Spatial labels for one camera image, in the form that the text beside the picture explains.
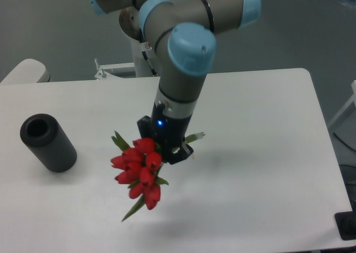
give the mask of white table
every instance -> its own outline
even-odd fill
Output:
[[[350,211],[306,70],[209,75],[187,134],[194,159],[162,169],[152,211],[114,177],[110,136],[139,137],[158,78],[0,87],[0,252],[287,252],[353,246],[334,214]],[[21,142],[23,121],[54,116],[78,152],[51,173]]]

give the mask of gray floor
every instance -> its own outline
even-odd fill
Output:
[[[213,72],[306,68],[329,120],[356,80],[356,8],[333,0],[262,3],[258,23],[217,37]],[[0,11],[0,81],[26,58],[44,63],[54,81],[92,80],[96,57],[101,64],[132,61],[118,12],[96,16],[88,0],[0,0]],[[355,123],[353,115],[338,130],[353,147]],[[333,142],[340,163],[356,162]]]

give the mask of metal stand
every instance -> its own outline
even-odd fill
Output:
[[[346,101],[334,117],[328,122],[329,132],[334,132],[356,110],[356,81],[352,84],[353,95]]]

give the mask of cylinder opening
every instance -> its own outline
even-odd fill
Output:
[[[27,126],[27,133],[32,137],[43,136],[48,130],[48,124],[42,119],[35,119]]]

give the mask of black cylinder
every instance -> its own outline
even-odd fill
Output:
[[[36,114],[21,126],[22,142],[53,172],[70,169],[77,160],[77,152],[55,118]]]

